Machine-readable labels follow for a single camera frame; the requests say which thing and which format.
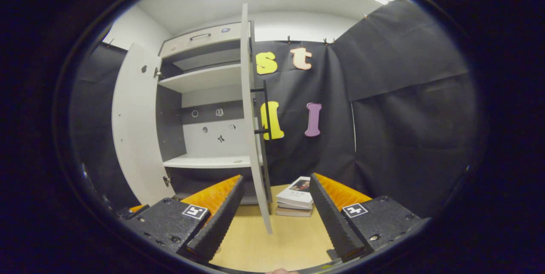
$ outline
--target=black curtain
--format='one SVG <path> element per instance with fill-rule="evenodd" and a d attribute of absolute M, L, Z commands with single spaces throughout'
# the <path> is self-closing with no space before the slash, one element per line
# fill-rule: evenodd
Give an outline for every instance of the black curtain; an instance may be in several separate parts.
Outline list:
<path fill-rule="evenodd" d="M 100 43 L 78 69 L 70 101 L 75 152 L 94 188 L 114 210 L 140 204 L 121 171 L 112 134 L 113 90 L 126 53 Z"/>
<path fill-rule="evenodd" d="M 309 70 L 293 65 L 291 49 L 305 47 L 312 57 Z M 316 42 L 263 41 L 255 53 L 272 52 L 278 70 L 255 74 L 255 85 L 267 81 L 269 101 L 277 101 L 278 121 L 284 138 L 266 140 L 271 185 L 290 183 L 299 176 L 321 173 L 366 192 L 362 175 L 354 170 L 354 132 L 341 63 L 331 45 Z M 264 103 L 258 94 L 258 103 Z M 319 136 L 305 136 L 307 103 L 321 104 Z"/>
<path fill-rule="evenodd" d="M 465 59 L 417 5 L 394 0 L 333 45 L 356 128 L 356 167 L 370 196 L 419 216 L 448 199 L 479 145 L 479 107 Z"/>

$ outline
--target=drawer handle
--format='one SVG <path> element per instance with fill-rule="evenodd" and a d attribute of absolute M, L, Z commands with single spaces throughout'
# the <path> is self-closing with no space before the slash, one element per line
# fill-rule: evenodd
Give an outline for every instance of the drawer handle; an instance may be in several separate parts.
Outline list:
<path fill-rule="evenodd" d="M 203 35 L 206 35 L 207 37 L 210 37 L 212 33 L 203 33 L 202 35 L 195 35 L 194 37 L 190 37 L 189 40 L 193 41 L 196 37 L 202 37 Z"/>

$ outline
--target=book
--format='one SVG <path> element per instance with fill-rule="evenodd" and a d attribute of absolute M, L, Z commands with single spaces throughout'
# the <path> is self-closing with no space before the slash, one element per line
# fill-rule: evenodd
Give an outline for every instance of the book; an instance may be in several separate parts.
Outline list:
<path fill-rule="evenodd" d="M 277 216 L 311 216 L 311 210 L 298 210 L 289 208 L 276 208 Z"/>
<path fill-rule="evenodd" d="M 310 177 L 301 176 L 289 185 L 282 192 L 278 193 L 276 199 L 278 202 L 310 208 L 312 205 L 312 196 L 309 191 Z"/>
<path fill-rule="evenodd" d="M 278 202 L 278 206 L 280 208 L 299 209 L 299 210 L 312 210 L 314 208 L 314 204 L 311 204 L 310 207 L 302 207 L 302 206 L 290 205 L 286 202 Z"/>

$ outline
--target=white cabinet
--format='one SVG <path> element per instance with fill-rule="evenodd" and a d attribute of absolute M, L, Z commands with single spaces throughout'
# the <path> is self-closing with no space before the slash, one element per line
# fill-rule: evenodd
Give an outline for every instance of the white cabinet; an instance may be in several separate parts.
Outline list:
<path fill-rule="evenodd" d="M 261 115 L 247 17 L 244 5 L 241 22 L 169 39 L 159 56 L 132 45 L 115 86 L 112 130 L 121 169 L 142 204 L 188 196 L 240 171 L 249 181 L 242 203 L 259 204 L 272 233 L 267 156 L 262 134 L 255 133 Z M 167 66 L 183 71 L 159 79 Z M 179 177 L 185 187 L 173 188 L 170 180 Z"/>

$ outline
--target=white wall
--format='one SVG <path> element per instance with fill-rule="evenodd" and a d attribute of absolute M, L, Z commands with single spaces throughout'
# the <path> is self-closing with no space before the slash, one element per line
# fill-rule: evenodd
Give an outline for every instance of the white wall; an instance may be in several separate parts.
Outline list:
<path fill-rule="evenodd" d="M 240 21 L 240 18 L 240 16 L 232 16 L 203 23 L 178 34 L 181 35 L 208 26 Z M 346 30 L 358 22 L 352 18 L 314 12 L 262 12 L 250 14 L 249 18 L 255 21 L 256 41 L 287 40 L 289 35 L 290 39 L 295 41 L 322 42 L 326 38 L 328 42 L 332 42 L 334 38 L 338 39 Z"/>
<path fill-rule="evenodd" d="M 104 43 L 129 50 L 132 43 L 138 43 L 155 54 L 165 39 L 172 37 L 171 33 L 151 18 L 140 7 L 133 6 L 119 16 L 111 31 L 103 39 Z"/>

